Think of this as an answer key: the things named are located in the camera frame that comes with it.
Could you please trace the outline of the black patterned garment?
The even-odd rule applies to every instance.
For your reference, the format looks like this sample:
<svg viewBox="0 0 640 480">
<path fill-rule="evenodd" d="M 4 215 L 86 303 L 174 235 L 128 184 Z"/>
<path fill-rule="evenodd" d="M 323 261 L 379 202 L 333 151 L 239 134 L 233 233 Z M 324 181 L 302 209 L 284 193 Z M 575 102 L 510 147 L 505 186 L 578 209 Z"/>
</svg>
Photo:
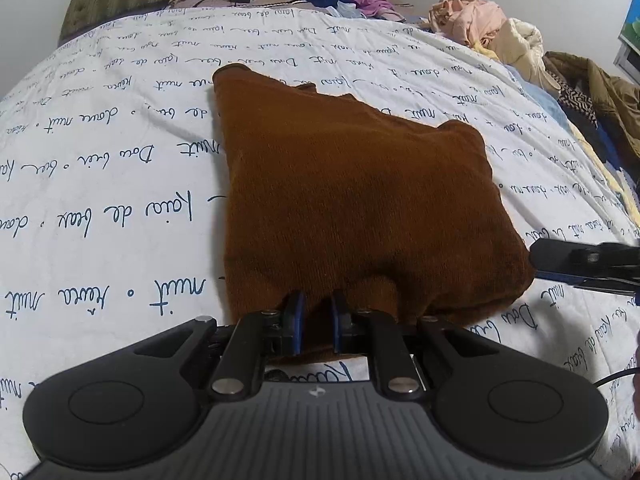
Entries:
<svg viewBox="0 0 640 480">
<path fill-rule="evenodd" d="M 593 151 L 601 160 L 605 160 L 608 152 L 598 133 L 597 116 L 590 97 L 569 86 L 562 86 L 558 102 L 568 120 L 580 130 Z"/>
</svg>

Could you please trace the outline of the olive brown jacket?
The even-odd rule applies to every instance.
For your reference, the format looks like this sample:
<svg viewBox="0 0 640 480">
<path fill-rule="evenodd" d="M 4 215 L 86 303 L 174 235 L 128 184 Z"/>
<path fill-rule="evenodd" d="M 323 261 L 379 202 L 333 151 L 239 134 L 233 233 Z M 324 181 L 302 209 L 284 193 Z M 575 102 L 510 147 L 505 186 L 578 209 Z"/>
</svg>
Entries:
<svg viewBox="0 0 640 480">
<path fill-rule="evenodd" d="M 610 136 L 623 167 L 639 179 L 639 87 L 609 75 L 590 58 L 548 51 L 544 65 L 552 74 L 590 97 L 594 114 Z"/>
</svg>

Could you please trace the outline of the purple garment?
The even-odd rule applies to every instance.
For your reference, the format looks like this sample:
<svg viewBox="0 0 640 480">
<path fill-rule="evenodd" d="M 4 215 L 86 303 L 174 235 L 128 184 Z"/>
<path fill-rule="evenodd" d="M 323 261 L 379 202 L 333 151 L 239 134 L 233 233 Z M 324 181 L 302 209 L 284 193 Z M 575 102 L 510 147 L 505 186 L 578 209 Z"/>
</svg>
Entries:
<svg viewBox="0 0 640 480">
<path fill-rule="evenodd" d="M 392 0 L 352 0 L 366 18 L 391 22 L 405 22 L 414 11 L 411 3 Z"/>
</svg>

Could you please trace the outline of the pink clothes pile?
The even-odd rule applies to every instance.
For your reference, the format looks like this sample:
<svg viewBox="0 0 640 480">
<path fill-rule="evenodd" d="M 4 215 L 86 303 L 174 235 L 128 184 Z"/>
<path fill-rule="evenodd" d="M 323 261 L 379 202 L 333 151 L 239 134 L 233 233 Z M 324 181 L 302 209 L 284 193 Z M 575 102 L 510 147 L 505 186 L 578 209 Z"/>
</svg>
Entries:
<svg viewBox="0 0 640 480">
<path fill-rule="evenodd" d="M 427 12 L 432 32 L 474 47 L 488 48 L 506 21 L 501 6 L 491 0 L 439 0 Z"/>
</svg>

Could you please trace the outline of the brown knit sweater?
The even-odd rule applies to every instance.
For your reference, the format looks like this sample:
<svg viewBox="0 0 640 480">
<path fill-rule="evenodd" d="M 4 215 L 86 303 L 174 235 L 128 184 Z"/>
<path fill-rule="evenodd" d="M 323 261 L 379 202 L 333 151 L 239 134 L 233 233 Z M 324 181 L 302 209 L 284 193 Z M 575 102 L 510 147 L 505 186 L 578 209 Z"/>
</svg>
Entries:
<svg viewBox="0 0 640 480">
<path fill-rule="evenodd" d="M 234 320 L 299 292 L 305 316 L 341 294 L 399 322 L 469 326 L 533 283 L 472 126 L 413 122 L 241 64 L 216 70 L 213 83 Z"/>
</svg>

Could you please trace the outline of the light blue blanket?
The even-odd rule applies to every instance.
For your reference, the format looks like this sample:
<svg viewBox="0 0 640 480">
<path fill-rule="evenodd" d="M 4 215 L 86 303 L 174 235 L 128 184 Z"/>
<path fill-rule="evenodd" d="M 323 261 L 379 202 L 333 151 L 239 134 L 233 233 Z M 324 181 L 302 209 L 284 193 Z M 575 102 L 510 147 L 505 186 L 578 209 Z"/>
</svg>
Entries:
<svg viewBox="0 0 640 480">
<path fill-rule="evenodd" d="M 564 110 L 560 107 L 558 101 L 549 94 L 546 90 L 531 84 L 524 80 L 520 73 L 512 66 L 506 65 L 506 69 L 509 71 L 513 79 L 522 86 L 526 96 L 535 103 L 537 103 L 546 113 L 552 117 L 564 130 L 571 133 L 570 121 L 568 120 Z"/>
</svg>

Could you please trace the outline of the cream padded jacket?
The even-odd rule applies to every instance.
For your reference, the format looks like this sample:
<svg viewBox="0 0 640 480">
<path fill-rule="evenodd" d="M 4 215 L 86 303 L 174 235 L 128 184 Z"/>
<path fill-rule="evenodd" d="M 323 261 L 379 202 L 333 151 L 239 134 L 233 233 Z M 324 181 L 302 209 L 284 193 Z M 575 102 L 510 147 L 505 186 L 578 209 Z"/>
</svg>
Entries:
<svg viewBox="0 0 640 480">
<path fill-rule="evenodd" d="M 503 64 L 515 68 L 524 80 L 544 88 L 544 42 L 536 26 L 508 18 L 491 40 L 490 48 Z"/>
</svg>

